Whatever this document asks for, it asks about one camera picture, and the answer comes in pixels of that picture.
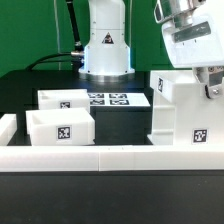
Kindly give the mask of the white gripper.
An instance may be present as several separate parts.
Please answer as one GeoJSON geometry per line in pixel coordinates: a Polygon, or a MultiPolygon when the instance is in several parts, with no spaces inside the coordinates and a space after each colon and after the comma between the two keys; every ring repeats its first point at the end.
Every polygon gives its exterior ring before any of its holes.
{"type": "Polygon", "coordinates": [[[175,68],[193,68],[209,99],[224,94],[224,0],[157,0],[168,57],[175,68]]]}

